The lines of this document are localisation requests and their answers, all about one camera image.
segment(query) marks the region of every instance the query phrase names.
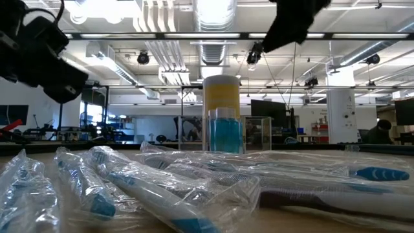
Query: desk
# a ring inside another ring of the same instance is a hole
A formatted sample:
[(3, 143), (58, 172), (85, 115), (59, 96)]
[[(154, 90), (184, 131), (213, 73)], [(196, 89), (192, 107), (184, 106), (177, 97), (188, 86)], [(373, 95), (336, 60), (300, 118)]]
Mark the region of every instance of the desk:
[(326, 137), (326, 136), (320, 136), (320, 135), (298, 135), (298, 140), (302, 143), (306, 143), (305, 139), (308, 139), (307, 143), (312, 143), (314, 139), (320, 138), (320, 137)]
[(406, 143), (411, 143), (412, 145), (414, 145), (414, 136), (412, 136), (412, 137), (397, 137), (397, 138), (394, 138), (394, 141), (400, 142), (401, 145), (405, 145)]
[[(120, 151), (128, 157), (133, 157), (134, 154), (139, 153), (139, 151), (134, 150), (125, 150)], [(343, 155), (343, 151), (300, 151), (302, 153), (317, 153), (317, 154), (326, 154), (326, 155)], [(379, 156), (377, 154), (365, 153), (367, 156)], [(54, 153), (40, 153), (35, 155), (28, 155), (32, 159), (39, 160), (44, 162), (46, 165), (45, 176), (52, 180), (54, 186), (57, 186), (59, 183), (59, 175), (55, 162), (53, 161), (55, 154)], [(12, 157), (0, 157), (0, 170), (6, 162), (8, 162)], [(414, 164), (414, 159), (410, 157), (402, 157), (406, 159), (409, 164)], [(104, 227), (95, 227), (95, 228), (77, 228), (69, 225), (67, 218), (65, 217), (66, 208), (70, 208), (68, 203), (62, 205), (64, 208), (63, 215), (61, 216), (62, 230), (61, 233), (112, 233), (115, 231), (110, 231)], [(153, 228), (141, 228), (141, 229), (132, 229), (122, 231), (124, 233), (174, 233), (173, 230), (169, 229), (162, 223), (157, 224)], [(381, 230), (371, 230), (366, 228), (358, 228), (351, 225), (346, 225), (337, 221), (333, 221), (327, 218), (321, 218), (316, 216), (310, 216), (307, 214), (298, 214), (294, 212), (288, 212), (284, 210), (273, 210), (260, 208), (257, 209), (251, 217), (244, 219), (241, 223), (239, 230), (236, 233), (252, 233), (252, 232), (261, 232), (261, 233), (275, 233), (275, 232), (285, 232), (285, 233), (380, 233), (385, 232)]]

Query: white pillar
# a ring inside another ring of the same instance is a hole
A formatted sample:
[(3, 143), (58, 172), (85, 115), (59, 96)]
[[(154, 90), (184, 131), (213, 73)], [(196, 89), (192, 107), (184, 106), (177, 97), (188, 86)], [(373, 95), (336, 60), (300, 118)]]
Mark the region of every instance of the white pillar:
[(81, 94), (74, 100), (63, 104), (62, 127), (79, 127)]
[[(355, 86), (352, 67), (327, 74), (329, 86)], [(354, 89), (330, 89), (327, 92), (329, 143), (358, 142)]]

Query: blue toothbrush handle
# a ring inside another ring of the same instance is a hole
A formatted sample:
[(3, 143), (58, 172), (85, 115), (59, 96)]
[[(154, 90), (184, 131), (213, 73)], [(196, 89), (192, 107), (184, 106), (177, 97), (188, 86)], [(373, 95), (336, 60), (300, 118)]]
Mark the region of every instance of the blue toothbrush handle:
[(356, 171), (356, 176), (370, 181), (407, 181), (409, 173), (389, 168), (367, 167)]

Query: packaged toothbrush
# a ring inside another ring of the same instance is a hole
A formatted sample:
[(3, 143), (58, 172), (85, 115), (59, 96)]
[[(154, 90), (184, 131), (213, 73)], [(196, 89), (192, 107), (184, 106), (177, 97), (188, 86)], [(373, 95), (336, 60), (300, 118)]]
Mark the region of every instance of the packaged toothbrush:
[(108, 147), (95, 147), (90, 153), (100, 175), (179, 232), (234, 232), (256, 207), (256, 177), (227, 187), (133, 162)]
[(101, 178), (86, 164), (83, 159), (63, 148), (58, 149), (55, 162), (60, 171), (61, 180), (71, 184), (72, 191), (78, 196), (82, 210), (102, 217), (113, 217), (116, 212), (115, 203)]
[(143, 153), (140, 162), (157, 165), (157, 159), (167, 161), (163, 156), (169, 158), (169, 165), (163, 165), (166, 172), (223, 186), (259, 177), (262, 207), (332, 216), (363, 227), (414, 231), (412, 169), (401, 159), (346, 153), (164, 151)]
[(58, 196), (44, 169), (24, 150), (5, 166), (0, 175), (0, 232), (60, 231)]
[(117, 232), (140, 228), (157, 228), (160, 221), (142, 208), (135, 198), (100, 177), (87, 163), (85, 154), (74, 154), (65, 148), (56, 152), (55, 162), (66, 195), (67, 223), (72, 231), (84, 227)]

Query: wooden table surface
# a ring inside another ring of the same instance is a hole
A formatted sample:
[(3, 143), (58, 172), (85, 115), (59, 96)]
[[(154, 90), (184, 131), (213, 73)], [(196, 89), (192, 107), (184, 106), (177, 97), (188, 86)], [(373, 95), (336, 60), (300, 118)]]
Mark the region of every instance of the wooden table surface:
[[(138, 151), (121, 151), (126, 155), (133, 155), (138, 153)], [(319, 153), (319, 154), (329, 154), (329, 155), (343, 155), (343, 151), (300, 151), (305, 153)], [(373, 157), (379, 156), (383, 157), (383, 155), (375, 155), (375, 154), (367, 154)], [(28, 155), (28, 157), (32, 159), (39, 160), (44, 162), (46, 165), (45, 176), (51, 178), (52, 183), (54, 185), (59, 184), (58, 172), (56, 169), (56, 165), (54, 164), (53, 153), (43, 153), (43, 154), (35, 154), (35, 155)], [(8, 162), (11, 157), (0, 157), (0, 167), (2, 167), (6, 162)], [(404, 157), (410, 163), (413, 162), (411, 157)], [(77, 228), (76, 231), (73, 227), (68, 226), (65, 221), (62, 224), (62, 232), (63, 233), (71, 233), (71, 232), (116, 232), (107, 230), (105, 227), (96, 227), (96, 228)], [(154, 228), (147, 228), (147, 229), (134, 229), (129, 231), (124, 231), (127, 233), (132, 232), (144, 232), (144, 233), (168, 233), (174, 232), (173, 230), (165, 227), (163, 224), (158, 224)], [(358, 228), (351, 225), (346, 225), (344, 223), (340, 223), (337, 221), (333, 221), (324, 217), (317, 217), (307, 214), (299, 214), (294, 212), (289, 212), (286, 210), (273, 210), (273, 209), (257, 209), (251, 217), (244, 220), (239, 225), (239, 230), (237, 233), (248, 233), (248, 232), (262, 232), (262, 233), (275, 233), (275, 232), (361, 232), (361, 233), (368, 233), (368, 232), (384, 232), (382, 230), (375, 230), (375, 229), (367, 229), (367, 228)]]

